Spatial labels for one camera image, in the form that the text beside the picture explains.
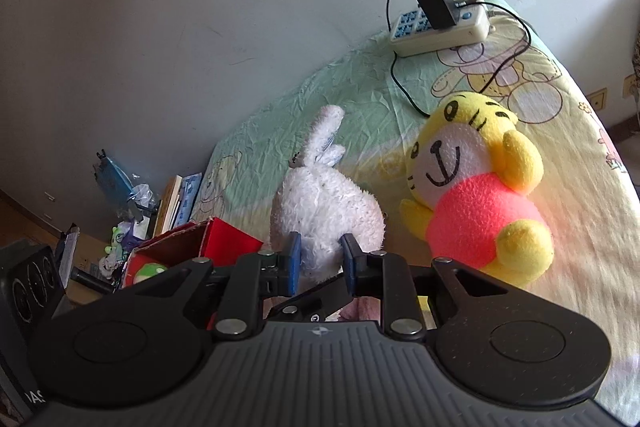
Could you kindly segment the yellow book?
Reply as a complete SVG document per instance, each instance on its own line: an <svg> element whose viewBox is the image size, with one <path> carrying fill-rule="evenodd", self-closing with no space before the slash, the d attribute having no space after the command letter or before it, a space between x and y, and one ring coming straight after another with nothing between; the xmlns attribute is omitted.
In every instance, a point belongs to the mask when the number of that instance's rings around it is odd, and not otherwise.
<svg viewBox="0 0 640 427"><path fill-rule="evenodd" d="M160 236L172 228L180 206L181 187L182 176L174 176L167 183L160 199L160 209L156 215L153 236Z"/></svg>

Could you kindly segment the red cardboard box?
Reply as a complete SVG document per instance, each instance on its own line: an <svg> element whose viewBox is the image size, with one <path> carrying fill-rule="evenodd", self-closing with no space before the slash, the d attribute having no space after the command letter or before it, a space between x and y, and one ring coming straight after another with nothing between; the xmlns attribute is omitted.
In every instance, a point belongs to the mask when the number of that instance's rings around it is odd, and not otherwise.
<svg viewBox="0 0 640 427"><path fill-rule="evenodd" d="M242 255L258 253L261 249L262 241L219 218L188 222L134 248L126 263L122 286L134 285L138 272L149 263L169 269L190 259L205 257L212 260L215 267L228 267Z"/></svg>

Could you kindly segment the yellow tiger plush toy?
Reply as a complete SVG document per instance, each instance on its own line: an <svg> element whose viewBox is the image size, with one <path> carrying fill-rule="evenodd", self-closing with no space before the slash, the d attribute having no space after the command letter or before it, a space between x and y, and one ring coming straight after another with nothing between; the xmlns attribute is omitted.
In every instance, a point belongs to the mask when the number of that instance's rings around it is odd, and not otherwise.
<svg viewBox="0 0 640 427"><path fill-rule="evenodd" d="M407 153L408 231L447 257L514 286L546 272L552 233L529 195L544 175L518 116L475 92L446 96Z"/></svg>

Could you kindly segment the black power adapter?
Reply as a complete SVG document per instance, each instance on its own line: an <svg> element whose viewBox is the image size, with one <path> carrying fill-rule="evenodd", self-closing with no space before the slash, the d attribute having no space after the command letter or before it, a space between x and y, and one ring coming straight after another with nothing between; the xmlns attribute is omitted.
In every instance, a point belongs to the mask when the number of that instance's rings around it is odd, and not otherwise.
<svg viewBox="0 0 640 427"><path fill-rule="evenodd" d="M416 0L416 2L434 29L448 29L457 25L460 9L454 0Z"/></svg>

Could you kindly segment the white power strip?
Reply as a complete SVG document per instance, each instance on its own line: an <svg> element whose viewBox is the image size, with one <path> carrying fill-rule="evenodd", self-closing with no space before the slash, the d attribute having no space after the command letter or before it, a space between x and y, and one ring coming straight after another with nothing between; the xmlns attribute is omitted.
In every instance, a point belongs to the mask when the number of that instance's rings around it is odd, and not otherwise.
<svg viewBox="0 0 640 427"><path fill-rule="evenodd" d="M390 47L400 57L460 48L484 42L491 28L484 0L470 0L457 9L450 26L434 26L420 6L402 13L390 30Z"/></svg>

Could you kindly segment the green bean plush toy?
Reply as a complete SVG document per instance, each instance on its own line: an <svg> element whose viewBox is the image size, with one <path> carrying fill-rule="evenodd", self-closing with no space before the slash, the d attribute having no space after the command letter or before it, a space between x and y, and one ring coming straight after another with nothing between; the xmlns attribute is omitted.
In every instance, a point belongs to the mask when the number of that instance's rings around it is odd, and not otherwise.
<svg viewBox="0 0 640 427"><path fill-rule="evenodd" d="M155 275L162 274L167 268L160 263L149 262L142 265L142 267L134 274L134 283L139 284L143 281L149 280Z"/></svg>

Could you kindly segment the blue plastic bag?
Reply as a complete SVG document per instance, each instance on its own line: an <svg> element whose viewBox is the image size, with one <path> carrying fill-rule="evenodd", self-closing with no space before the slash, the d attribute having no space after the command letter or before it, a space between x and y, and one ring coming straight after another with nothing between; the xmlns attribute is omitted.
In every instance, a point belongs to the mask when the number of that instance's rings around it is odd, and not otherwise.
<svg viewBox="0 0 640 427"><path fill-rule="evenodd" d="M98 162L93 165L93 176L96 183L110 204L118 209L126 209L134 198L134 186L127 173L107 155L105 150L96 153Z"/></svg>

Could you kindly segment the pastel cartoon bed sheet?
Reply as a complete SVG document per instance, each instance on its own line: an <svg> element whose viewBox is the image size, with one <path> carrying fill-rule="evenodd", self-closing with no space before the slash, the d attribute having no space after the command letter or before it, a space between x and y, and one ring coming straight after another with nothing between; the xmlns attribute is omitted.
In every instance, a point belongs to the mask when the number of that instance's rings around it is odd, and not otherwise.
<svg viewBox="0 0 640 427"><path fill-rule="evenodd" d="M542 166L526 200L550 230L554 257L529 283L533 293L589 317L605 331L612 363L599 402L621 421L639 419L639 199L623 161L585 95L537 38L488 0L491 28L482 43L398 62L377 35L360 50L309 77L222 139L192 208L195 221L220 218L268 239L274 194L318 110L345 117L335 140L338 169L371 193L385 218L385 244L425 260L433 247L401 218L414 191L435 213L432 231L470 243L498 216L480 200L480 182L518 190ZM446 108L457 119L439 148L419 146ZM424 161L409 183L409 154Z"/></svg>

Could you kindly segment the white plush rabbit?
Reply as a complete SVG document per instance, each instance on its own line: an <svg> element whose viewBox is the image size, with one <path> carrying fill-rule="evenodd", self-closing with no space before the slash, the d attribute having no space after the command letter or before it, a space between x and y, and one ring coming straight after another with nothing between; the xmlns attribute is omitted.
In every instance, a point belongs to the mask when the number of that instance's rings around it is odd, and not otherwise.
<svg viewBox="0 0 640 427"><path fill-rule="evenodd" d="M384 242L378 201L336 169L346 148L333 139L344 116L340 106L320 108L272 201L270 245L279 249L288 234L300 235L300 275L307 283L321 283L340 271L343 235L352 234L364 251L379 251Z"/></svg>

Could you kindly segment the blue patterned book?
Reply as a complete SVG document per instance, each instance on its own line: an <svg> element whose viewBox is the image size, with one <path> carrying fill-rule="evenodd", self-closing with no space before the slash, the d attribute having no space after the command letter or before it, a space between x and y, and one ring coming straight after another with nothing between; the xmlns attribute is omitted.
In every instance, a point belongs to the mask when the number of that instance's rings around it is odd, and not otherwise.
<svg viewBox="0 0 640 427"><path fill-rule="evenodd" d="M189 221L191 211L198 195L198 189L202 182L203 173L193 173L190 176L185 176L182 179L180 192L179 192L179 205L175 212L174 220L172 220L172 226L174 228L181 227Z"/></svg>

